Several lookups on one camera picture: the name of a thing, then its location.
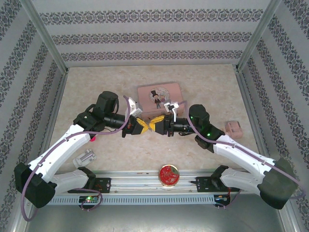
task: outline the wallpaper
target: wallpaper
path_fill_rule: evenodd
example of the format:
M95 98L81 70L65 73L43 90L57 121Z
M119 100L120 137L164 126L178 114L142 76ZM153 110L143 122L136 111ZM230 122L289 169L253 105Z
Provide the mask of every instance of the wallpaper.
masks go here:
M17 0L0 0L0 232L15 200L14 167L37 157L62 73Z
M243 70L271 157L289 161L308 188L308 2L284 0ZM292 200L301 231L309 231L309 197Z
M237 64L269 0L34 0L68 67Z

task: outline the red lid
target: red lid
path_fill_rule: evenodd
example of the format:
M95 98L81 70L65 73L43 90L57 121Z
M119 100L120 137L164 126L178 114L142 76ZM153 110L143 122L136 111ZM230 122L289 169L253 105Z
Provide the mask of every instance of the red lid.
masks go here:
M179 171L173 165L164 165L159 171L159 179L164 186L174 186L179 181Z

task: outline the table surface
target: table surface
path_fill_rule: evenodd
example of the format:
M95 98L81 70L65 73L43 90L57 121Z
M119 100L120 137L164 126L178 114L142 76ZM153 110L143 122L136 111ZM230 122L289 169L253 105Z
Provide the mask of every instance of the table surface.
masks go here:
M257 152L253 132L232 65L165 65L70 68L51 144L69 128L76 116L95 103L102 91L119 96L119 112L124 114L127 95L138 100L137 87L163 82L179 83L189 105L202 104L210 114L211 124L222 129L226 121L237 120L244 136L237 142ZM220 165L238 168L233 161L203 150L194 135L167 137L147 131L142 135L121 133L97 136L78 149L59 169L75 170L72 160L86 149L97 159L87 168L92 171L159 170L173 164L180 170L216 169Z

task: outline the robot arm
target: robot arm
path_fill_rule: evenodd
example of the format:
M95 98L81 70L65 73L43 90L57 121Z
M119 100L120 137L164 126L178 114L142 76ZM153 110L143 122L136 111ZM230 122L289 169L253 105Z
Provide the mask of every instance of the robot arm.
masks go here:
M127 124L122 129L122 137L125 137L126 134L142 134L148 130L146 123L136 118L141 113L138 104L131 98L128 101L130 116ZM85 167L71 173L60 175L55 175L55 173L78 148L89 142L95 135L83 133L66 139L68 136L82 131L100 132L106 126L118 129L125 123L124 115L113 113L116 105L118 108L118 96L116 94L108 91L101 93L97 103L90 105L84 112L79 114L73 121L73 125L53 146L28 165L20 163L15 167L16 189L22 192L26 180L38 165L39 167L26 191L26 198L37 208L45 206L55 194L76 188L87 187L92 189L95 175ZM55 148L60 141L64 142ZM50 155L40 164L43 157L51 150Z
M167 102L166 104L168 112L172 112L174 107L178 107L175 102ZM273 168L265 165L265 163L267 162L294 177L293 169L288 161L284 159L276 161L264 157L238 144L210 123L210 115L206 112L203 105L192 105L189 109L189 116L195 129L203 137L212 141L233 144L233 146L229 146L221 143L209 143L196 135L195 141L201 148L224 156L248 171L239 172L227 166L220 166L214 172L213 176L211 176L213 178L212 184L218 190L220 190L220 186L243 189L260 195L267 204L276 209L283 208L296 190L297 184ZM162 135L167 134L169 137L173 136L175 132L178 132L181 136L195 133L186 118L175 118L173 115L154 118L149 126L155 132ZM249 156L239 148L248 151L263 162Z

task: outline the marble surface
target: marble surface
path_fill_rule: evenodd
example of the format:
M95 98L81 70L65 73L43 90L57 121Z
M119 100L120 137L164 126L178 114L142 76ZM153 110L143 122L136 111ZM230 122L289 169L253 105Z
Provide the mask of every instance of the marble surface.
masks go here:
M97 101L104 91L119 96L119 113L124 114L127 95L138 100L137 86L176 81L189 105L203 104L211 123L224 128L225 122L237 120L244 137L237 141L257 152L252 129L240 94L232 65L117 66L70 68L61 106L53 132L52 143L59 139L76 116ZM233 161L200 148L194 135L167 137L153 131L142 135L121 133L97 136L77 150L60 168L72 171L72 160L91 148L97 159L87 168L92 171L158 170L173 164L180 170L216 169L219 165L237 168Z

